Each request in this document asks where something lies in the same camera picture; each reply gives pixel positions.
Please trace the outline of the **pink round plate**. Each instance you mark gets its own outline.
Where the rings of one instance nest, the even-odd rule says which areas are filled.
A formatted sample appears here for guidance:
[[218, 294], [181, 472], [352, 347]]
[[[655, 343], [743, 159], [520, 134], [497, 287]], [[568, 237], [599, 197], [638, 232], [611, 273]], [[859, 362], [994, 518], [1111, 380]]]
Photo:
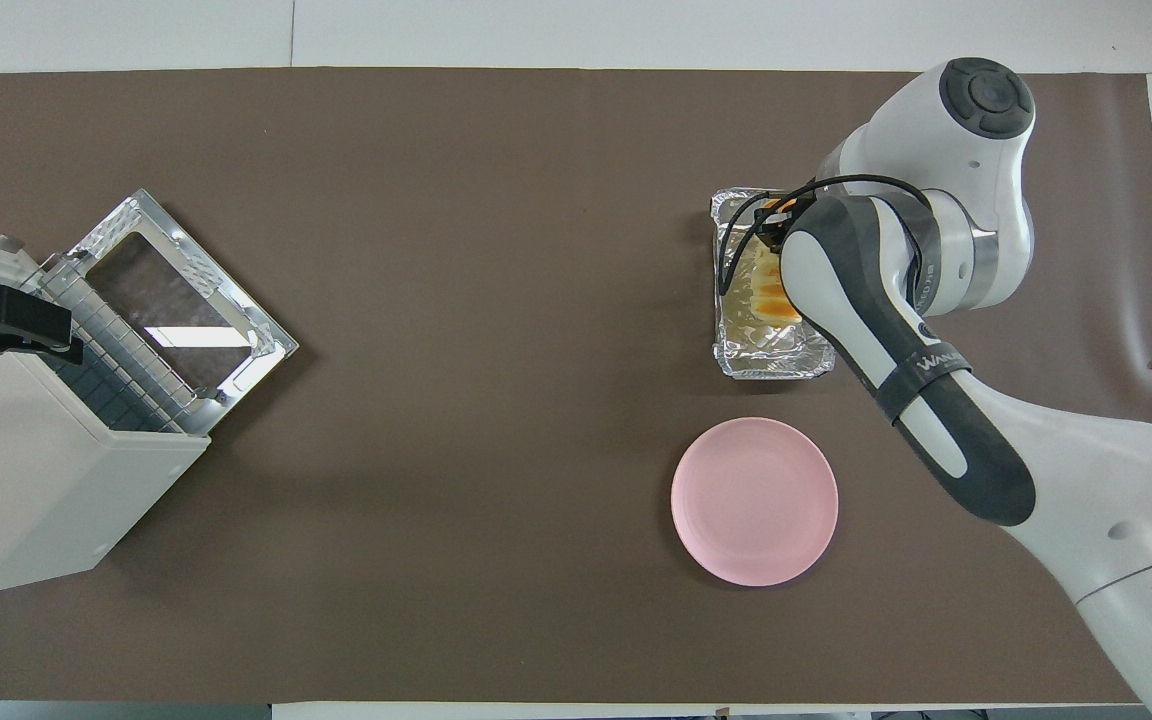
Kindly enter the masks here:
[[704, 430], [669, 487], [682, 547], [710, 575], [741, 588], [803, 577], [835, 538], [838, 509], [838, 480], [823, 450], [763, 416]]

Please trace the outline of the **aluminium foil tray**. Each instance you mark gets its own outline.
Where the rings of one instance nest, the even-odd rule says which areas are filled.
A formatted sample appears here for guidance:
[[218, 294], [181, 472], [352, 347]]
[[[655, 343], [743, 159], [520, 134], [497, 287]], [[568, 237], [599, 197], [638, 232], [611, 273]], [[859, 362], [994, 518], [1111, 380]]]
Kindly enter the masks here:
[[756, 323], [742, 297], [732, 290], [742, 253], [751, 243], [763, 243], [755, 234], [745, 250], [736, 252], [749, 225], [755, 222], [756, 211], [772, 199], [745, 209], [745, 202], [759, 192], [759, 188], [730, 187], [710, 196], [710, 219], [714, 223], [712, 354], [723, 374], [737, 381], [809, 381], [835, 369], [835, 348], [804, 320], [781, 329]]

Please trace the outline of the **brown table mat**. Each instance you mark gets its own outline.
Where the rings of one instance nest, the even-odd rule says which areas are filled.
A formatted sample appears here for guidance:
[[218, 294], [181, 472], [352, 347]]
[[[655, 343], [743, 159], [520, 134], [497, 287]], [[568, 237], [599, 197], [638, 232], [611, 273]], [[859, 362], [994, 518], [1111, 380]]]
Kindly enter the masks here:
[[[803, 183], [909, 79], [0, 74], [0, 234], [63, 252], [142, 188], [300, 342], [100, 564], [0, 592], [0, 700], [1134, 702], [849, 369], [710, 350], [710, 196]], [[670, 520], [742, 416], [838, 480], [772, 588]]]

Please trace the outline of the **cream toaster oven body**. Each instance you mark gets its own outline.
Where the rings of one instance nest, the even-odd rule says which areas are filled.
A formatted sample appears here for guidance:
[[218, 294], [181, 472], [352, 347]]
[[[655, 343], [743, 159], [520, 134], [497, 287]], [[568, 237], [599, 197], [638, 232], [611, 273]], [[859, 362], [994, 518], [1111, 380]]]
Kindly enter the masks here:
[[[0, 285], [40, 268], [0, 237]], [[105, 427], [44, 357], [0, 355], [0, 591], [94, 568], [211, 441]]]

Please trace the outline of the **glass oven door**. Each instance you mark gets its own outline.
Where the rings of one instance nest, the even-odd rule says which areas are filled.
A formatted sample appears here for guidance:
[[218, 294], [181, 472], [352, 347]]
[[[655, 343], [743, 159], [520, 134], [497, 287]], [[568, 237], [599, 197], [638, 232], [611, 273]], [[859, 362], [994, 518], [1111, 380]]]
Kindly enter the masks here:
[[298, 342], [147, 191], [123, 200], [65, 253], [152, 350], [200, 391], [212, 429]]

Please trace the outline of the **yellow sliced bread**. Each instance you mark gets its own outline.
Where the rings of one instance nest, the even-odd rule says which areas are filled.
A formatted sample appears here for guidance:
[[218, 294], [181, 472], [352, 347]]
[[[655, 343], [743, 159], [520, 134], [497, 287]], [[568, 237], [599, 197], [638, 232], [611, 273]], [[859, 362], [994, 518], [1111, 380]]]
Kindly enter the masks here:
[[780, 255], [763, 243], [751, 243], [737, 263], [732, 290], [742, 297], [751, 318], [774, 329], [803, 323], [796, 306], [788, 300], [781, 279]]

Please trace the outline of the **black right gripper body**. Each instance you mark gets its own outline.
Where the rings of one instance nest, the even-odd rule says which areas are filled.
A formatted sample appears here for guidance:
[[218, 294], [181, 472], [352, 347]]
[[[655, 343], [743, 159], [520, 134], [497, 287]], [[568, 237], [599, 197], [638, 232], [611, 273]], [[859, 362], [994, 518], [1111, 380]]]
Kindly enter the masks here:
[[771, 199], [761, 209], [761, 242], [765, 247], [782, 247], [788, 233], [809, 209], [809, 197]]

